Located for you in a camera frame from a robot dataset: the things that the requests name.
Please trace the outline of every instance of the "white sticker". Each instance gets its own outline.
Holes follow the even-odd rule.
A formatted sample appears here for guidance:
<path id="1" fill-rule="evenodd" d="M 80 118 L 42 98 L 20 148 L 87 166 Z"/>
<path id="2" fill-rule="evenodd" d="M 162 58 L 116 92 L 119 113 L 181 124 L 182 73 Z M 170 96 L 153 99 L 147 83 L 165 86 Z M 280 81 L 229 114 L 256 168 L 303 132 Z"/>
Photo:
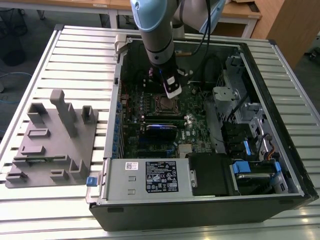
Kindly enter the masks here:
<path id="1" fill-rule="evenodd" d="M 94 7 L 98 8 L 107 8 L 108 6 L 106 4 L 93 4 Z"/>
<path id="2" fill-rule="evenodd" d="M 254 15 L 249 15 L 248 16 L 250 19 L 259 19 L 260 18 L 260 16 L 254 16 Z"/>
<path id="3" fill-rule="evenodd" d="M 126 162 L 125 170 L 138 170 L 138 162 Z"/>

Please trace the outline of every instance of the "black cable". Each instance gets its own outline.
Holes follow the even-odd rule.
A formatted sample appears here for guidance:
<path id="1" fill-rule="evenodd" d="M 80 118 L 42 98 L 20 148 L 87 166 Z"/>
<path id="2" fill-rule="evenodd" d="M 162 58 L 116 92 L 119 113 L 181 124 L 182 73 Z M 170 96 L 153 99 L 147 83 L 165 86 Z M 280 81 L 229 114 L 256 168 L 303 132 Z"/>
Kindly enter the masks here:
<path id="1" fill-rule="evenodd" d="M 270 134 L 268 132 L 266 132 L 261 137 L 261 140 L 259 142 L 258 148 L 256 149 L 256 153 L 255 153 L 255 160 L 256 161 L 259 159 L 259 153 L 260 153 L 260 149 L 261 149 L 262 143 L 264 142 L 265 137 L 268 136 L 268 135 L 270 135 Z"/>
<path id="2" fill-rule="evenodd" d="M 242 104 L 244 104 L 245 100 L 247 99 L 247 97 L 249 97 L 249 93 L 247 92 L 243 98 L 241 98 L 241 100 L 239 101 L 239 103 L 235 106 L 235 108 L 230 112 L 229 116 L 226 118 L 226 122 L 229 121 L 229 119 L 231 118 L 231 116 L 233 114 L 235 114 L 235 112 L 242 106 Z"/>
<path id="3" fill-rule="evenodd" d="M 206 82 L 206 67 L 207 67 L 207 64 L 210 59 L 217 59 L 220 64 L 220 68 L 221 68 L 220 71 L 221 72 L 224 71 L 224 65 L 223 65 L 221 59 L 214 52 L 210 53 L 210 55 L 206 57 L 206 59 L 203 62 L 203 65 L 201 66 L 201 73 L 202 73 L 201 82 L 202 82 L 202 84 L 204 84 Z"/>
<path id="4" fill-rule="evenodd" d="M 215 140 L 217 140 L 218 142 L 220 142 L 220 143 L 223 143 L 223 144 L 226 144 L 226 142 L 225 141 L 222 141 L 222 140 L 219 140 L 218 138 L 216 138 L 215 136 L 212 136 Z"/>
<path id="5" fill-rule="evenodd" d="M 202 65 L 204 64 L 204 61 L 206 59 L 206 56 L 207 56 L 208 50 L 209 50 L 209 46 L 210 46 L 210 36 L 211 36 L 211 5 L 210 5 L 210 0 L 205 0 L 205 3 L 206 3 L 207 12 L 208 12 L 207 26 L 206 26 L 208 38 L 207 38 L 207 42 L 206 42 L 206 49 L 205 49 L 205 53 L 204 53 L 204 56 L 203 56 L 203 59 L 202 59 L 200 65 L 192 74 L 189 75 L 189 77 L 188 77 L 189 80 L 194 77 L 194 75 L 199 71 L 199 69 L 202 68 Z"/>
<path id="6" fill-rule="evenodd" d="M 202 44 L 203 44 L 204 41 L 205 41 L 205 38 L 206 38 L 206 35 L 207 35 L 207 32 L 208 32 L 208 28 L 209 28 L 209 25 L 207 24 L 207 25 L 206 25 L 206 28 L 205 28 L 205 32 L 204 32 L 204 34 L 203 34 L 203 37 L 202 37 L 202 39 L 201 39 L 201 42 L 199 43 L 198 47 L 191 53 L 191 56 L 193 56 L 193 55 L 195 55 L 197 52 L 199 52 Z"/>

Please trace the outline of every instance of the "gray plastic part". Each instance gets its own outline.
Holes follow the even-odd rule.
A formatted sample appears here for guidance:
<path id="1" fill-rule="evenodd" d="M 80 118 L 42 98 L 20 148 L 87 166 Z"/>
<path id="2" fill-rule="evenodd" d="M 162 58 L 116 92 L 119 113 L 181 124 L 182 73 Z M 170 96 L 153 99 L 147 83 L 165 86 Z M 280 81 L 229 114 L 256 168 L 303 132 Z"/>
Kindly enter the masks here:
<path id="1" fill-rule="evenodd" d="M 69 133 L 71 138 L 77 135 L 77 129 L 74 124 L 75 119 L 75 111 L 72 107 L 72 104 L 65 103 L 65 93 L 61 89 L 54 89 L 52 90 L 50 96 L 50 102 L 55 105 L 61 122 L 65 126 L 66 131 Z"/>
<path id="2" fill-rule="evenodd" d="M 31 129 L 27 135 L 29 138 L 48 138 L 50 131 L 48 128 Z"/>
<path id="3" fill-rule="evenodd" d="M 68 103 L 67 105 L 69 106 L 68 111 L 72 112 L 70 105 Z M 38 121 L 37 124 L 33 124 L 32 121 L 29 123 L 18 153 L 12 161 L 12 168 L 5 183 L 7 188 L 86 184 L 94 147 L 98 111 L 91 108 L 94 121 L 84 124 L 83 110 L 74 110 L 72 124 L 74 124 L 77 132 L 75 137 L 69 136 L 56 109 L 47 109 L 45 112 L 39 114 L 42 124 L 39 124 Z M 50 132 L 48 137 L 41 135 L 29 137 L 27 134 L 36 130 L 41 132 L 43 129 L 48 129 Z M 37 151 L 39 154 L 27 154 L 26 150 L 28 153 Z M 63 176 L 67 174 L 68 178 L 60 177 L 60 180 L 53 180 L 59 175 L 58 173 L 55 174 L 56 170 L 64 170 Z"/>
<path id="4" fill-rule="evenodd" d="M 35 125 L 44 123 L 41 117 L 43 114 L 47 114 L 47 110 L 42 103 L 32 103 L 27 113 L 31 122 Z"/>
<path id="5" fill-rule="evenodd" d="M 69 179 L 69 175 L 64 169 L 54 169 L 51 170 L 50 178 L 54 181 L 66 181 Z"/>
<path id="6" fill-rule="evenodd" d="M 96 121 L 95 114 L 91 106 L 83 106 L 81 116 L 84 124 L 94 124 Z"/>
<path id="7" fill-rule="evenodd" d="M 75 179 L 85 179 L 88 175 L 88 168 L 84 165 L 84 161 L 80 160 L 79 166 L 77 166 L 76 162 L 71 160 L 69 173 Z"/>
<path id="8" fill-rule="evenodd" d="M 23 146 L 22 150 L 20 153 L 22 155 L 43 155 L 45 153 L 46 149 L 44 146 L 39 145 L 39 146 Z"/>
<path id="9" fill-rule="evenodd" d="M 8 172 L 6 175 L 7 182 L 11 184 L 21 184 L 27 182 L 28 176 L 23 171 L 17 171 L 15 173 Z"/>
<path id="10" fill-rule="evenodd" d="M 53 162 L 57 165 L 70 165 L 71 159 L 68 155 L 66 155 L 64 158 L 55 158 L 53 159 Z"/>

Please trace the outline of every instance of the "motherboard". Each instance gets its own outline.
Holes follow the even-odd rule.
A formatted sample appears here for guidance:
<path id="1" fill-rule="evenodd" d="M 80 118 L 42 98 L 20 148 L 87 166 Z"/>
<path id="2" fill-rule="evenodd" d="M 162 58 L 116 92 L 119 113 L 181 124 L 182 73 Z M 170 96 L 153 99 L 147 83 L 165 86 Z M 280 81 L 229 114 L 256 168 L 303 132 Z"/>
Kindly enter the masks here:
<path id="1" fill-rule="evenodd" d="M 165 93 L 122 88 L 124 158 L 185 158 L 212 151 L 205 97 L 192 84 L 168 99 Z"/>

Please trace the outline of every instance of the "robotic arm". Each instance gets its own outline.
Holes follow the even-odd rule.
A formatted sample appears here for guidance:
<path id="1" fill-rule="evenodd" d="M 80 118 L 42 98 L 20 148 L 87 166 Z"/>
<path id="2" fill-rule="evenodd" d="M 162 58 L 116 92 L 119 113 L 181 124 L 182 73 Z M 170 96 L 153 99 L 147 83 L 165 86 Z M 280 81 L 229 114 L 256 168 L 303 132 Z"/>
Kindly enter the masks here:
<path id="1" fill-rule="evenodd" d="M 226 0 L 130 0 L 133 17 L 153 68 L 158 70 L 169 99 L 182 88 L 177 71 L 173 42 L 174 25 L 187 24 L 205 34 L 215 29 Z"/>

